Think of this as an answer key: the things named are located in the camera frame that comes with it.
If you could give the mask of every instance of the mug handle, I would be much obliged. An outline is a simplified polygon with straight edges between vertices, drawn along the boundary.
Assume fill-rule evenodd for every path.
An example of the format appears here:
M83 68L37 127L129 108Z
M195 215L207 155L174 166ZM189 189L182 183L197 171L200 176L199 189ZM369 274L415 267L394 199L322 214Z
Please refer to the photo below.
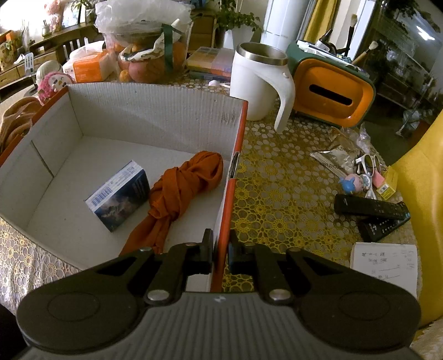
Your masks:
M287 66L266 64L260 64L258 69L253 67L252 70L259 78L271 85L280 97L280 108L274 128L276 132L281 133L288 123L295 101L295 85L291 72Z

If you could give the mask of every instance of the yellow curtain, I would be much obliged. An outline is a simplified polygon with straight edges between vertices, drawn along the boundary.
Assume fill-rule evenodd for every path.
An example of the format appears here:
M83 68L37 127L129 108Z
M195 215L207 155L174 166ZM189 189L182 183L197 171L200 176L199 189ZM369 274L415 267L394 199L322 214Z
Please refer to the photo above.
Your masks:
M330 29L338 0L318 0L304 36L305 41L316 43Z

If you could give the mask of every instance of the notebook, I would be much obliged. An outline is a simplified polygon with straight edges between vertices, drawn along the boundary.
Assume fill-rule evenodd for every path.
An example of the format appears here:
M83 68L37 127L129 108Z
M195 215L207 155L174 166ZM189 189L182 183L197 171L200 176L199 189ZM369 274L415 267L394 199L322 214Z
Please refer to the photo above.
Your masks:
M417 297L415 245L355 243L351 269L397 285Z

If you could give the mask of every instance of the brush bristles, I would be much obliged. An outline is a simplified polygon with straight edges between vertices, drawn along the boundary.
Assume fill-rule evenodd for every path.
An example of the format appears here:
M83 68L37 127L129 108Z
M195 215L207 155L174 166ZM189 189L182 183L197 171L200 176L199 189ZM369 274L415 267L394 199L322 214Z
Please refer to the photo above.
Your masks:
M369 50L377 49L377 46L378 46L378 42L373 41L373 42L371 42L371 45L369 45Z
M357 14L352 14L351 16L351 27L355 27L355 25L357 25Z

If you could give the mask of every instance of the black remote control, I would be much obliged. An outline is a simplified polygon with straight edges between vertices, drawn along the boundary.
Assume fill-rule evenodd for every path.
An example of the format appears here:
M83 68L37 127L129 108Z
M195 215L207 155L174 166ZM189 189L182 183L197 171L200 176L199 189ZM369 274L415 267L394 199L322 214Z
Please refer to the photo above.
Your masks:
M395 229L403 225L411 218L406 204L403 201L399 202L404 209L403 220L392 220L386 218L368 217L364 220L357 221L358 231L366 243L376 243L383 239L387 234L390 234Z
M334 211L337 214L368 215L393 220L404 219L404 209L400 204L351 195L337 194L334 201Z

